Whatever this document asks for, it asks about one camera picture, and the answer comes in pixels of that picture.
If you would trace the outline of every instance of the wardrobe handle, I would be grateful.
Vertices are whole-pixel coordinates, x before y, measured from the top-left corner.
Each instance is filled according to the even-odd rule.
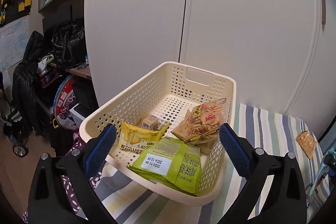
[[[322,25],[326,24],[326,0],[321,0],[322,4]]]

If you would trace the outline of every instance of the blue gripper pad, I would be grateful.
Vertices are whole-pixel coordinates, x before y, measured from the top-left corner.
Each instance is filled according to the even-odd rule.
[[[108,124],[101,132],[100,138],[96,145],[93,147],[85,160],[85,178],[89,180],[91,177],[97,175],[99,168],[106,159],[111,147],[116,141],[117,131],[116,127],[111,123]]]
[[[251,175],[251,160],[241,146],[239,139],[243,138],[238,137],[227,123],[221,125],[219,140],[236,168],[238,175],[247,179]]]

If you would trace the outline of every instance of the brown snack packet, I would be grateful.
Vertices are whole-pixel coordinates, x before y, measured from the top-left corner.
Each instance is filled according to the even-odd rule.
[[[299,136],[297,136],[296,141],[301,146],[308,159],[311,160],[313,158],[317,141],[314,140],[314,137],[310,134],[309,130],[303,131]]]
[[[172,134],[185,143],[198,145],[210,142],[214,144],[218,132],[208,135],[218,129],[227,120],[224,104],[226,98],[206,102],[187,110],[184,120],[172,130]]]
[[[162,120],[152,114],[146,113],[139,122],[136,124],[136,126],[148,129],[148,130],[153,130],[153,131],[160,131],[168,121]]]

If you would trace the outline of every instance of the black jacket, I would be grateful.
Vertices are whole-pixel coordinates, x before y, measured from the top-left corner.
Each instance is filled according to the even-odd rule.
[[[43,35],[34,31],[29,38],[22,62],[14,70],[12,87],[13,100],[22,116],[25,128],[30,131],[34,128],[36,133],[40,135],[43,135],[43,133],[37,116],[33,80],[38,58],[46,50]]]

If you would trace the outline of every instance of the storage box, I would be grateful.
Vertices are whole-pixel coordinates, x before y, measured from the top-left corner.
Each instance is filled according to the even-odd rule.
[[[75,121],[77,127],[79,128],[81,123],[84,121],[85,117],[82,114],[78,113],[76,110],[74,110],[74,108],[78,105],[79,104],[76,104],[73,108],[71,108],[70,113],[71,113],[71,115],[73,117],[73,120]]]
[[[153,192],[189,206],[202,206],[213,201],[222,186],[224,151],[219,139],[209,155],[201,155],[199,192],[198,196],[191,196],[150,182],[127,169],[126,166],[132,165],[139,154],[118,148],[120,127],[121,121],[136,124],[145,113],[151,113],[171,123],[166,135],[175,138],[170,131],[184,119],[188,109],[220,98],[226,98],[227,122],[233,127],[236,106],[236,82],[233,79],[184,64],[165,62],[88,116],[79,133],[87,142],[97,137],[108,123],[114,124],[117,140],[106,157],[107,162]]]

